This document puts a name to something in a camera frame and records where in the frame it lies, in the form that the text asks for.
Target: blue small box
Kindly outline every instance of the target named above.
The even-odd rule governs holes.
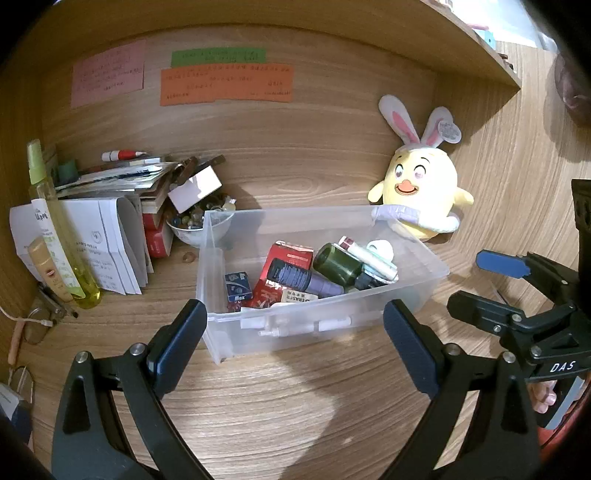
[[[250,300],[252,298],[252,290],[248,284],[246,272],[229,273],[225,278],[229,302]]]

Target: green sticky note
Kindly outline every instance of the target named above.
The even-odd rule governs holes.
[[[170,61],[172,68],[204,63],[265,63],[267,51],[264,48],[215,47],[177,50]]]

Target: bunny ear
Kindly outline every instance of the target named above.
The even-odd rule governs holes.
[[[406,107],[394,95],[384,95],[380,98],[379,111],[405,145],[419,143],[417,131],[413,127]]]
[[[437,148],[443,139],[437,130],[437,126],[441,120],[453,123],[453,117],[450,111],[444,106],[438,106],[429,116],[427,126],[421,137],[421,143],[429,147]]]

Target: white bowl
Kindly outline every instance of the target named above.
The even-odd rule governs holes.
[[[226,235],[228,229],[230,228],[230,220],[232,220],[233,216],[234,214],[212,226],[214,241],[218,241],[224,235]],[[169,221],[166,221],[166,224],[172,229],[174,235],[181,242],[185,242],[187,245],[191,245],[192,247],[196,248],[201,248],[205,244],[205,232],[203,231],[203,228],[185,230],[184,228],[173,226]]]

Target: orange beak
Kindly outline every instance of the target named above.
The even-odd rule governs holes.
[[[418,192],[418,187],[410,183],[410,180],[404,180],[402,183],[394,185],[394,190],[400,195],[414,195]]]

